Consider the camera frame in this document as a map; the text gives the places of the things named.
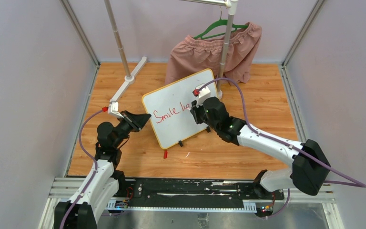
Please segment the yellow framed whiteboard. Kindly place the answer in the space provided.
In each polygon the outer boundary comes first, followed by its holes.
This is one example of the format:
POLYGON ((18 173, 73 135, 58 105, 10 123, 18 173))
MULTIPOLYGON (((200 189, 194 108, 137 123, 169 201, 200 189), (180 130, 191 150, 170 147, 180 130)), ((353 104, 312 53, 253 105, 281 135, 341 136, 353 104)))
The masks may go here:
POLYGON ((197 124, 190 113, 193 90, 214 79, 211 69, 204 69, 178 81, 165 85, 142 97, 146 113, 162 149, 168 149, 207 128, 197 124))

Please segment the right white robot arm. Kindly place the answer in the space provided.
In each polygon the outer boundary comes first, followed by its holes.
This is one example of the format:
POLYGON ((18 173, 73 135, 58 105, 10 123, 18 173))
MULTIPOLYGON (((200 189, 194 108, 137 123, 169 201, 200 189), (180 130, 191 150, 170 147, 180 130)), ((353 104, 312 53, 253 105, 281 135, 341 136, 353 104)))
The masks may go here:
POLYGON ((202 105, 192 101, 190 113, 197 124, 206 124, 223 141, 256 149, 288 166, 259 172, 253 186, 254 195, 259 199, 287 188, 316 196, 329 174, 330 164, 314 140, 292 141, 247 125, 245 120, 230 116, 224 103, 216 97, 207 98, 202 105))

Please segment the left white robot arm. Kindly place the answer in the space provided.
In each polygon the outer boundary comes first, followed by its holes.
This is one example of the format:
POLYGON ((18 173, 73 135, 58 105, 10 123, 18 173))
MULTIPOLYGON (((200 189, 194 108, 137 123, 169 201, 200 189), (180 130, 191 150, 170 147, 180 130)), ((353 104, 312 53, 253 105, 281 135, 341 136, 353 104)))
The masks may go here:
POLYGON ((118 124, 102 122, 97 127, 94 155, 80 144, 93 161, 88 176, 77 191, 54 210, 55 229, 95 229, 98 227, 110 199, 122 197, 127 191, 124 172, 117 170, 121 148, 130 139, 131 132, 141 131, 150 120, 150 114, 133 114, 122 111, 118 124))

